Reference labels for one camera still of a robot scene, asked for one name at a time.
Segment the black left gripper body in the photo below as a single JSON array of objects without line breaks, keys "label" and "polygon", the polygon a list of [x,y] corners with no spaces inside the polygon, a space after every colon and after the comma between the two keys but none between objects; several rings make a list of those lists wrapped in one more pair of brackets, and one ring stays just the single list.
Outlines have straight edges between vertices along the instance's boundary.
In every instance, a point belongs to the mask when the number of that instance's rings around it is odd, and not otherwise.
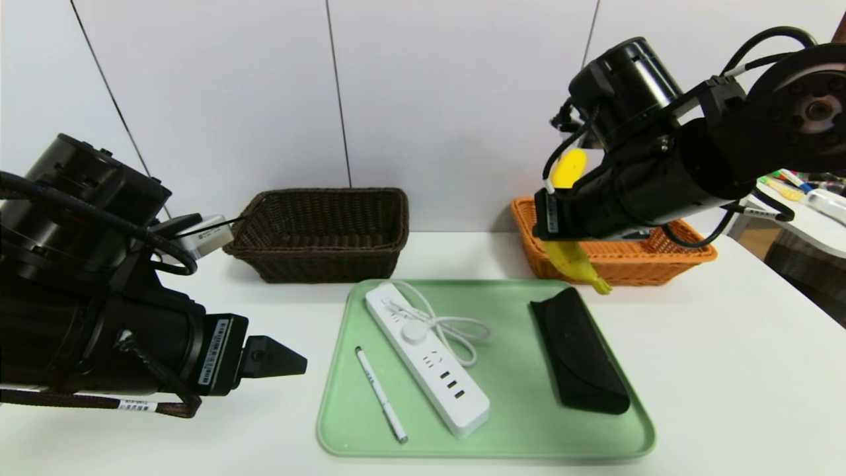
[{"label": "black left gripper body", "polygon": [[171,370],[190,391],[223,397],[236,387],[236,371],[248,319],[206,308],[176,290],[112,292],[112,328],[130,331],[140,349]]}]

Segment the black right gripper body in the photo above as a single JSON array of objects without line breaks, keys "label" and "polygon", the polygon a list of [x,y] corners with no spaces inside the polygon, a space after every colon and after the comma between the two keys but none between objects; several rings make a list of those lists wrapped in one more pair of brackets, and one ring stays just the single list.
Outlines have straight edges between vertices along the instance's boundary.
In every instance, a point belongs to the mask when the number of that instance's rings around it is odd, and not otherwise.
[{"label": "black right gripper body", "polygon": [[542,241],[587,241],[592,236],[573,214],[574,193],[556,188],[551,194],[545,188],[534,195],[535,219],[533,235]]}]

